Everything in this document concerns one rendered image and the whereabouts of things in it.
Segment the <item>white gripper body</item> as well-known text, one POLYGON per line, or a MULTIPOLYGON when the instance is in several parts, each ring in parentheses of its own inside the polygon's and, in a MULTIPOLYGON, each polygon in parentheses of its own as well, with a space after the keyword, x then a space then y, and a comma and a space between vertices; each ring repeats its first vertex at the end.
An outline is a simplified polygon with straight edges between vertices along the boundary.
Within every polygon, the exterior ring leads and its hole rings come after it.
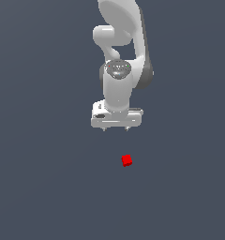
POLYGON ((120 119, 118 116, 113 116, 113 114, 105 108, 104 102, 105 100, 100 100, 93 104, 91 117, 91 126, 93 128, 132 128, 141 124, 143 109, 129 108, 127 116, 120 119))

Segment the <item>red cube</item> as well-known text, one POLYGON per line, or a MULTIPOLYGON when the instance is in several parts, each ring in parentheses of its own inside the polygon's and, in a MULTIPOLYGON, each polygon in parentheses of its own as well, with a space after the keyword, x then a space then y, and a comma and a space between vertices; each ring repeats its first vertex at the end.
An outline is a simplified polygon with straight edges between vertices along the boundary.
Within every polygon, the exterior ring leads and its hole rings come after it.
POLYGON ((121 157, 122 164, 124 167, 130 166, 132 164, 132 159, 130 155, 124 155, 121 157))

